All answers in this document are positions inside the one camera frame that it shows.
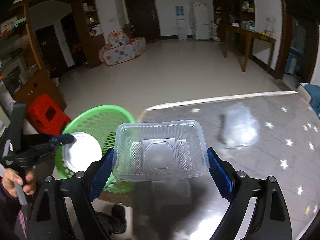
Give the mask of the person's left hand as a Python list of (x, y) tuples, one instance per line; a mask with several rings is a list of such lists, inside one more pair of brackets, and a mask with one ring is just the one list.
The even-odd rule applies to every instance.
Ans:
[(17, 198), (17, 192), (15, 188), (15, 183), (22, 186), (23, 192), (32, 196), (36, 190), (36, 180), (34, 169), (29, 169), (25, 174), (25, 182), (23, 179), (12, 169), (6, 168), (2, 177), (3, 188), (10, 194), (13, 198)]

